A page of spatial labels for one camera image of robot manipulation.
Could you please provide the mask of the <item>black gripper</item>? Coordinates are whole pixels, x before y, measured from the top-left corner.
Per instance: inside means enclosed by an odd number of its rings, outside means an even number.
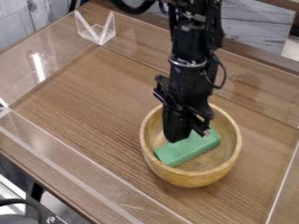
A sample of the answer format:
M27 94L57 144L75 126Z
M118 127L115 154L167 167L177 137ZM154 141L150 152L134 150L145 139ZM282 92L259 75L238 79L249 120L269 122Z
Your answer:
M163 134L171 143L187 138L194 130L202 137L215 113L209 104L218 66L170 58L170 76L157 75L154 95L163 103Z

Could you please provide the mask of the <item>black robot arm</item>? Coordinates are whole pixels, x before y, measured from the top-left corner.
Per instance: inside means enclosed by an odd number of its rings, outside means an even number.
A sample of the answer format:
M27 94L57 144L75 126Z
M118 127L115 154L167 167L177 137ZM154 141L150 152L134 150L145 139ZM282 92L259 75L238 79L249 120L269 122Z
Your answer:
M215 116L209 98L225 86L217 81L225 66L215 54L225 39L222 0L170 0L169 17L171 70L155 77L154 95L163 103L163 133L175 143L194 131L203 136Z

